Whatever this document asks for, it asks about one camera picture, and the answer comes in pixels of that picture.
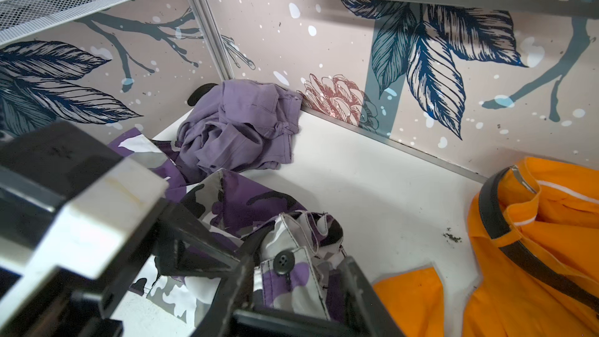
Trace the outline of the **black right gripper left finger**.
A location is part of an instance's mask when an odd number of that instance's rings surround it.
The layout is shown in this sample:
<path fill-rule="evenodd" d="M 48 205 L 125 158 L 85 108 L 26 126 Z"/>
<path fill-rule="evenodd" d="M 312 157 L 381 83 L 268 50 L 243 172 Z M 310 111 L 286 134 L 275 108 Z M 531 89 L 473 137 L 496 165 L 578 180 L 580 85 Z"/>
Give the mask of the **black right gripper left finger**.
<path fill-rule="evenodd" d="M 191 336 L 237 336 L 234 313 L 251 304 L 253 286 L 254 261 L 245 257 L 218 288 L 207 314 Z"/>

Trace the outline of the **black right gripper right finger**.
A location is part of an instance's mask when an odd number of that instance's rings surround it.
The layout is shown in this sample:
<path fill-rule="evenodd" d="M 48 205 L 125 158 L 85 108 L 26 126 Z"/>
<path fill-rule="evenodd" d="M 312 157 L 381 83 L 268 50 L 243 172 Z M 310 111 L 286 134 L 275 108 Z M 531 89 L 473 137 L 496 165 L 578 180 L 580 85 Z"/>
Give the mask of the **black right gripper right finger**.
<path fill-rule="evenodd" d="M 352 336 L 404 336 L 353 257 L 338 266 L 343 295 L 343 324 Z"/>

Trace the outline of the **purple camouflage trousers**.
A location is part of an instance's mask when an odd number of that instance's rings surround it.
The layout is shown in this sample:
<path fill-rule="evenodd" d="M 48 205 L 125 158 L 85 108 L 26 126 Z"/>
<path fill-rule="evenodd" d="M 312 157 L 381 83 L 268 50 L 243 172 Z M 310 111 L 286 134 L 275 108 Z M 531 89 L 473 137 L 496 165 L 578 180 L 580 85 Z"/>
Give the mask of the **purple camouflage trousers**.
<path fill-rule="evenodd" d="M 225 169 L 191 183 L 175 166 L 173 145 L 154 142 L 137 129 L 110 148 L 164 179 L 167 200 L 182 204 L 223 246 L 239 253 L 246 242 L 253 244 L 253 295 L 259 305 L 343 320 L 336 269 L 346 254 L 343 228 L 331 215 L 309 212 L 292 196 Z"/>

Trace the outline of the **orange trousers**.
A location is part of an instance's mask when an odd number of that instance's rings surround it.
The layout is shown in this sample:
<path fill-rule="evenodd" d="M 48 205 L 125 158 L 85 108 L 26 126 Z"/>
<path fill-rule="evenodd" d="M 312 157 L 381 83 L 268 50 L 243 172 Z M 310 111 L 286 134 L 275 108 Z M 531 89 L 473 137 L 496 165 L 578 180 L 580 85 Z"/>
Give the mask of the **orange trousers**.
<path fill-rule="evenodd" d="M 483 279 L 464 336 L 598 334 L 598 173 L 526 158 L 490 177 L 467 218 Z"/>

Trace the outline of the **black belt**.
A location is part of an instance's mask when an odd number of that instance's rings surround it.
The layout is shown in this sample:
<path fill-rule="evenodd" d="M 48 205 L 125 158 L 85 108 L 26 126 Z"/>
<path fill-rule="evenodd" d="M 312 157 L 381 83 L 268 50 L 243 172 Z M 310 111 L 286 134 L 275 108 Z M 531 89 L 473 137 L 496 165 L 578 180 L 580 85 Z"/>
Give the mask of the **black belt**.
<path fill-rule="evenodd" d="M 209 83 L 203 84 L 198 87 L 190 96 L 187 98 L 187 104 L 190 107 L 194 107 L 201 98 L 206 95 L 213 87 L 217 86 L 217 84 Z"/>
<path fill-rule="evenodd" d="M 508 222 L 503 217 L 499 204 L 499 184 L 509 170 L 516 171 L 518 179 L 525 187 L 529 185 L 519 174 L 517 167 L 512 166 L 504 168 L 502 171 L 494 174 L 483 185 L 478 198 L 478 210 L 482 224 L 491 239 L 507 237 L 513 232 Z M 510 243 L 499 248 L 511 262 L 524 270 L 527 274 L 543 282 L 552 289 L 565 294 L 566 296 L 589 307 L 598 314 L 598 298 L 591 293 L 567 279 L 566 276 L 558 274 L 550 269 L 541 259 L 530 252 L 525 245 L 517 238 L 514 243 Z"/>

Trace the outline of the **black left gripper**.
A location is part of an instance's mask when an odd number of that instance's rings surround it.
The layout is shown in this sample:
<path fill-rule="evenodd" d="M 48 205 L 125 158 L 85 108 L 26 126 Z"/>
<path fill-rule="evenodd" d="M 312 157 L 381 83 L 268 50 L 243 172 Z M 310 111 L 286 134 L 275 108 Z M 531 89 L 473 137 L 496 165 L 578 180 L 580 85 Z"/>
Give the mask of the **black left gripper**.
<path fill-rule="evenodd" d="M 112 318 L 143 262 L 110 267 L 99 279 L 65 269 L 40 279 L 10 275 L 1 280 L 2 336 L 122 336 Z"/>

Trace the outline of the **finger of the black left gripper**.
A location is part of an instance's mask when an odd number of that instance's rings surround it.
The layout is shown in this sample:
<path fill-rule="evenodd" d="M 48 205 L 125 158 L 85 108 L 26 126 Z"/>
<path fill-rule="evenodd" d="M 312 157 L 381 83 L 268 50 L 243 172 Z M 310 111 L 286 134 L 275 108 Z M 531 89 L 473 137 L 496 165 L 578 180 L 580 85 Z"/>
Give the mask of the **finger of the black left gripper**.
<path fill-rule="evenodd" d="M 222 278 L 240 263 L 182 204 L 168 202 L 155 226 L 155 263 L 162 276 Z"/>

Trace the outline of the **lilac purple trousers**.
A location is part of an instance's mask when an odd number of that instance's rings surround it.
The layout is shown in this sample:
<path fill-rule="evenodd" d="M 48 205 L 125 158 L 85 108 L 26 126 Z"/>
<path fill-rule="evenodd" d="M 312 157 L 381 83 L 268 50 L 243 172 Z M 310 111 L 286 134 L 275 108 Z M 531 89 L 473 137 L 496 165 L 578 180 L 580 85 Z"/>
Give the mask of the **lilac purple trousers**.
<path fill-rule="evenodd" d="M 195 104 L 176 135 L 182 174 L 200 182 L 220 169 L 277 169 L 293 160 L 302 97 L 277 84 L 230 80 Z"/>

